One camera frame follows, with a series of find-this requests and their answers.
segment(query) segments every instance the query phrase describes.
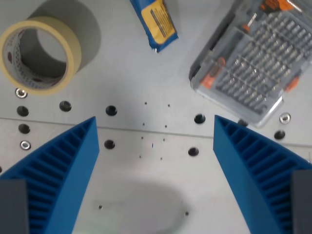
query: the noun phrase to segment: gray block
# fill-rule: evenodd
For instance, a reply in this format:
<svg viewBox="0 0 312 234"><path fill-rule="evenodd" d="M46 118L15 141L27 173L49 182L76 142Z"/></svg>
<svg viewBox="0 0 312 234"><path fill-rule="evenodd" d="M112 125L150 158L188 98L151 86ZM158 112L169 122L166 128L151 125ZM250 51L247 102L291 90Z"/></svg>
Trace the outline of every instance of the gray block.
<svg viewBox="0 0 312 234"><path fill-rule="evenodd" d="M0 232L29 234L25 180L0 180Z"/></svg>
<svg viewBox="0 0 312 234"><path fill-rule="evenodd" d="M293 234L312 233L312 170L295 171L291 180Z"/></svg>

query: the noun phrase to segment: masking tape roll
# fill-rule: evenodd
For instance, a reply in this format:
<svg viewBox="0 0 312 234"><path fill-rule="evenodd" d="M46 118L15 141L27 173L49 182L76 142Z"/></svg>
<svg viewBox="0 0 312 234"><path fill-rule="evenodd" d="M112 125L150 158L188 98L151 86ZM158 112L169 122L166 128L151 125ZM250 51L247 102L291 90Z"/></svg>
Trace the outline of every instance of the masking tape roll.
<svg viewBox="0 0 312 234"><path fill-rule="evenodd" d="M62 77L44 77L34 73L21 60L20 39L27 29L40 29L51 34L66 54L66 70ZM63 22L51 17L31 18L9 27L0 37L0 67L18 88L30 94L48 95L64 88L81 63L81 47L74 32Z"/></svg>

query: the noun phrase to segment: metal bit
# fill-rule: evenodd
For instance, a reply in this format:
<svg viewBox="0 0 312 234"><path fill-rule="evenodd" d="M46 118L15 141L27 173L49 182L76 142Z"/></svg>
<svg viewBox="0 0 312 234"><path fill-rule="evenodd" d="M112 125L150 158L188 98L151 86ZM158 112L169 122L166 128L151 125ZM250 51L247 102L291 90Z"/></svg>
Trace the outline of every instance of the metal bit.
<svg viewBox="0 0 312 234"><path fill-rule="evenodd" d="M257 67L261 67L268 59L270 58L269 54L266 54L263 59L257 64Z"/></svg>
<svg viewBox="0 0 312 234"><path fill-rule="evenodd" d="M239 98L238 101L242 102L246 97L252 93L252 89L248 88Z"/></svg>
<svg viewBox="0 0 312 234"><path fill-rule="evenodd" d="M251 60L251 64L256 65L263 56L264 56L264 51L260 50L258 54Z"/></svg>
<svg viewBox="0 0 312 234"><path fill-rule="evenodd" d="M304 56L304 54L303 54L303 53L300 53L300 54L298 55L298 57L296 58L296 62L298 62L299 60L301 60L303 56Z"/></svg>
<svg viewBox="0 0 312 234"><path fill-rule="evenodd" d="M252 49L249 53L246 53L243 55L243 57L246 59L246 60L251 60L251 58L256 55L257 53L259 53L260 51L260 48L258 46L256 46L254 49Z"/></svg>
<svg viewBox="0 0 312 234"><path fill-rule="evenodd" d="M296 62L296 58L298 57L298 51L294 50L290 55L289 58L287 59L287 64L291 67L294 62Z"/></svg>
<svg viewBox="0 0 312 234"><path fill-rule="evenodd" d="M277 61L275 65L272 67L270 74L273 75L280 66L281 66L281 63Z"/></svg>
<svg viewBox="0 0 312 234"><path fill-rule="evenodd" d="M304 37L304 35L306 34L306 30L305 29L302 29L301 31L300 31L300 33L298 33L297 35L296 35L296 37L295 37L295 39L293 40L293 43L294 44L298 44L301 40L302 40L302 38Z"/></svg>
<svg viewBox="0 0 312 234"><path fill-rule="evenodd" d="M299 48L302 48L302 47L304 47L304 45L306 44L306 43L308 43L309 41L311 40L311 34L310 33L307 33L305 36L304 36L304 38L298 43L298 47Z"/></svg>
<svg viewBox="0 0 312 234"><path fill-rule="evenodd" d="M230 77L230 74L227 73L225 76L223 76L222 79L220 79L220 81L219 81L219 83L217 84L216 87L217 87L217 88L222 88L223 85L224 85L226 82L228 82L230 78L231 78L231 77Z"/></svg>
<svg viewBox="0 0 312 234"><path fill-rule="evenodd" d="M292 72L291 69L288 69L288 70L285 72L284 76L285 76L285 77L288 76L291 72Z"/></svg>
<svg viewBox="0 0 312 234"><path fill-rule="evenodd" d="M249 50L252 49L253 47L254 43L250 41L246 46L246 48L243 50L242 55L249 53Z"/></svg>
<svg viewBox="0 0 312 234"><path fill-rule="evenodd" d="M261 101L263 101L262 94L258 95L251 103L249 103L249 106L254 107L255 105L257 105Z"/></svg>
<svg viewBox="0 0 312 234"><path fill-rule="evenodd" d="M221 90L225 92L228 88L230 88L231 85L235 83L235 81L235 78L231 78L230 81L226 85L224 85Z"/></svg>
<svg viewBox="0 0 312 234"><path fill-rule="evenodd" d="M247 99L243 101L243 103L245 105L248 104L249 102L253 100L254 97L256 97L256 95L257 95L257 91L254 91Z"/></svg>
<svg viewBox="0 0 312 234"><path fill-rule="evenodd" d="M285 25L289 23L289 19L288 18L284 18L283 21L278 24L278 25L275 25L277 31L280 31L283 27L285 27Z"/></svg>
<svg viewBox="0 0 312 234"><path fill-rule="evenodd" d="M265 64L264 64L264 69L269 72L270 71L270 68L274 66L274 64L276 64L276 60L275 58L271 58L269 61L267 61Z"/></svg>
<svg viewBox="0 0 312 234"><path fill-rule="evenodd" d="M239 90L233 94L233 97L234 98L237 98L239 97L247 88L247 85L246 84L242 84L241 87L239 88Z"/></svg>

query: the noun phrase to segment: blue wrapper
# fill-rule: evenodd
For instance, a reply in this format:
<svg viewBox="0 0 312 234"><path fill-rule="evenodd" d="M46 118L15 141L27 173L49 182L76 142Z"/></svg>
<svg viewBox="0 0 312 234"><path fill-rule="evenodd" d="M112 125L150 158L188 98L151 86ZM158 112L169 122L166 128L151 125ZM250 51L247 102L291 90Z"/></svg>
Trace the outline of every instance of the blue wrapper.
<svg viewBox="0 0 312 234"><path fill-rule="evenodd" d="M145 29L152 49L160 52L178 39L163 0L130 0L130 2Z"/></svg>

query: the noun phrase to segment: screwdriver bit set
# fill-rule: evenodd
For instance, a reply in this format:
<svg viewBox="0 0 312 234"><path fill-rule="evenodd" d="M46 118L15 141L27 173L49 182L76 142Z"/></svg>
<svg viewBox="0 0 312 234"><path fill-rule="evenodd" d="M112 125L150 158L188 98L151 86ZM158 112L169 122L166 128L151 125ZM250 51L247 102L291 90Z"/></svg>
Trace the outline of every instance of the screwdriver bit set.
<svg viewBox="0 0 312 234"><path fill-rule="evenodd" d="M296 86L312 60L306 8L276 0L280 7L273 9L266 2L246 7L244 1L232 11L191 77L193 89L256 127L283 103L284 92Z"/></svg>

